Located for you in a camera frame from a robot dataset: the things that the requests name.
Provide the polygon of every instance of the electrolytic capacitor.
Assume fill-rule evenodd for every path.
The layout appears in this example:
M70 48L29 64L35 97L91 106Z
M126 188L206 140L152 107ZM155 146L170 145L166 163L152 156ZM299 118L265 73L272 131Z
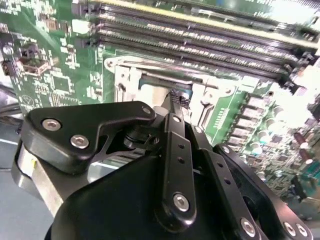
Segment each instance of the electrolytic capacitor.
M263 152L262 147L260 146L259 142L251 143L250 147L252 148L252 151L251 151L252 154L260 155Z
M294 133L293 137L297 141L301 149L306 149L308 147L306 139L299 132Z
M265 182L267 179L266 179L266 174L264 171L260 171L260 172L257 172L256 175L263 181Z
M283 121L286 119L286 113L285 113L285 110L280 107L280 106L276 106L274 109L273 109L273 114L274 114L274 117L278 120L278 121Z
M270 132L277 132L279 130L279 123L274 118L269 118L265 121L266 128Z
M312 159L312 157L310 156L310 154L308 153L307 150L300 149L299 150L299 154L300 154L300 156L301 156L301 158L302 158L302 160L303 160L303 162L305 164L311 164L313 162L313 159Z
M268 133L268 131L266 130L262 130L258 133L258 137L259 137L259 142L262 144L266 144L268 142L270 142L271 137Z

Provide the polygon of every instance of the metal frame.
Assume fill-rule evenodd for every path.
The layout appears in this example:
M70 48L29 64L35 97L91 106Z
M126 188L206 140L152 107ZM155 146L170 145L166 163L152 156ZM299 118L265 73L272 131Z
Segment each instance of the metal frame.
M33 110L22 126L17 162L55 216L77 190L88 191L101 184L101 180L88 181L91 163L132 155L138 147L145 150L145 156L159 158L152 212L166 231L184 233L192 228L197 219L194 169L201 169L218 193L212 204L218 206L226 239L313 239L307 226L227 145L212 149L203 130L183 120L176 102L165 110L157 108L156 114L134 101ZM93 119L86 122L85 130L83 120L77 118L84 113ZM62 127L46 129L42 123L49 117ZM79 142L73 142L75 134L81 136ZM107 136L104 145L102 136Z

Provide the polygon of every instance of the cable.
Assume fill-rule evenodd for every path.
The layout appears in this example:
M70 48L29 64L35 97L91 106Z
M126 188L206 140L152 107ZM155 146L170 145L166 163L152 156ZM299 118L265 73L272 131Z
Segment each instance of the cable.
M17 96L16 96L14 90L10 87L7 87L5 85L0 84L0 92L3 92L4 94L6 94L14 99L17 99Z
M0 172L10 172L11 168L0 167Z
M20 114L20 113L21 113L21 109L13 109L13 110L8 110L8 111L3 111L3 112L0 112L0 118L10 116L10 115Z
M5 106L0 107L0 113L20 109L19 103L12 103Z
M0 123L20 127L23 120L11 116L2 116L0 117Z

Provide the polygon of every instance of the black metal plate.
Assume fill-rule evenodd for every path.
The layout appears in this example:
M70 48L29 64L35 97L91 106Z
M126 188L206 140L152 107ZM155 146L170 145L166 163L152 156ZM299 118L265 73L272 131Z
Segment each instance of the black metal plate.
M157 157L142 157L72 194L57 212L52 240L223 240L209 180L194 173L197 217L182 233L169 233L154 213Z

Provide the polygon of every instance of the dimm slot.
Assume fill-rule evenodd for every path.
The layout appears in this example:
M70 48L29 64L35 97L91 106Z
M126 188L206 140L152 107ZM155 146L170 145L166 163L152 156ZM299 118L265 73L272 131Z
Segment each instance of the dimm slot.
M178 52L172 49L167 49L164 47L157 47L154 45L147 45L147 44L143 44L139 41L135 42L135 41L128 41L125 39L121 39L121 35L118 36L103 36L101 35L100 39L99 39L102 43L112 43L112 44L119 44L122 46L127 46L127 47L131 47L133 49L137 49L137 50L144 50L144 51L150 51L156 54L161 54L163 56L166 56L166 58L172 58L174 57L175 59L184 59L186 61L194 61L194 62L198 62L198 63L203 63L203 64L207 64L207 65L213 65L215 67L217 67L218 69L222 70L222 69L230 69L230 70L234 70L234 71L239 71L239 72L243 72L243 73L248 73L248 74L252 74L253 76L255 76L255 78L260 78L258 76L262 76L274 81L278 81L280 78L283 77L287 77L284 76L283 74L279 74L279 73L272 73L272 72L266 72L266 71L261 71L259 69L253 69L250 67L244 67L241 65L236 65L236 64L232 64L232 63L226 63L226 62L221 62L221 61L216 61L207 57L202 57L202 56L198 56L198 55L193 55L190 53L185 53L185 52Z
M220 66L221 64L228 63L233 65L240 65L247 68L257 69L257 70L265 71L268 73L276 73L281 75L288 74L288 72L285 69L281 68L281 66L279 65L270 64L270 63L266 63L258 60L253 60L253 59L248 59L245 57L231 55L228 53L218 52L218 51L210 50L206 48L196 47L187 42L180 43L176 41L168 41L166 38L162 39L158 37L148 36L145 34L141 35L141 34L137 34L134 31L124 32L122 30L113 29L113 28L101 29L100 31L98 31L98 33L102 35L106 35L108 37L119 38L126 41L142 43L142 44L151 45L158 48L166 48L176 52L187 53L191 55L197 55L203 58L212 59L217 61L217 62L214 62L216 65L220 65Z
M122 42L120 42L116 39L109 39L108 37L102 37L100 39L99 44L102 44L102 45L105 45L108 47L113 47L115 49L122 49L128 53L137 53L137 54L142 54L142 55L146 55L146 56L148 56L148 55L150 55L150 53L152 53L153 57L162 58L163 60L168 61L171 64L175 64L175 65L178 65L181 67L193 68L195 70L208 71L208 73L216 75L217 78L224 78L223 76L230 76L232 78L242 79L245 76L249 76L254 79L258 78L265 83L278 82L278 80L279 80L279 78L269 78L269 77L264 77L264 76L257 76L255 74L248 73L248 72L243 72L243 71L238 71L238 70L234 70L234 69L214 66L212 64L205 64L203 62L198 62L198 61L194 61L194 60L187 60L187 59L183 59L181 57L168 56L167 54L163 54L159 51L153 51L153 48L149 47L149 46L148 46L148 49L142 49L139 44L133 43L133 44L128 45L127 42L125 42L125 44L123 44Z
M187 32L187 31L184 31L184 33L182 33L181 30L177 30L178 33L174 33L173 30L169 31L168 27L167 27L167 31L165 31L162 29L158 29L158 28L155 29L142 24L135 24L135 23L126 22L126 21L118 21L110 18L103 20L101 23L103 24L104 27L120 29L123 31L129 31L129 32L136 32L139 34L149 35L153 37L163 37L165 34L165 38L171 41L176 41L180 43L187 42L187 44L189 45L199 46L202 48L216 50L226 54L233 54L233 55L242 56L242 57L250 58L253 60L264 61L272 64L278 64L278 65L289 64L295 67L298 62L298 59L293 55L288 55L286 53L281 54L281 53L272 52L272 51L266 52L267 54L263 54L262 53L263 50L261 50L260 47L258 48L256 46L254 48L253 46L250 46L248 44L233 45L233 44L229 44L228 42L226 43L227 40L223 38L217 39L216 37L212 37L212 35L211 36L199 35L197 33Z
M263 44L277 44L277 48L291 50L298 46L316 50L318 44L307 40L288 37L275 32L264 32L260 30L250 29L246 27L236 26L229 23L218 22L211 19L185 15L178 12L168 11L164 9L152 8L145 5L135 4L122 0L98 0L102 3L102 8L109 12L117 11L126 15L143 18L150 18L159 22L174 23L179 25L193 25L197 29L205 31L219 31L219 34L237 37L245 41L253 41Z
M195 38L196 40L201 41L207 41L213 43L213 44L224 44L225 47L230 48L236 48L236 49L242 49L246 51L255 51L256 53L268 55L270 57L274 58L280 58L280 59L288 59L292 61L297 61L298 59L290 53L288 49L281 49L277 48L278 43L273 41L268 41L267 45L262 45L259 43L250 42L247 39L241 40L232 38L230 36L220 35L219 32L215 32L212 30L212 28L208 28L208 31L198 31L195 30L194 25L184 24L181 25L175 25L173 22L170 23L163 23L159 21L153 21L150 19L144 19L137 16L130 16L130 15L124 15L121 13L115 13L115 12L108 12L106 14L99 14L97 15L97 18L105 19L109 21L118 21L123 22L124 24L128 24L129 26L131 24L138 24L142 25L149 29L153 29L155 31L162 31L167 34L174 34L174 35L180 35L182 37L188 37L188 38Z

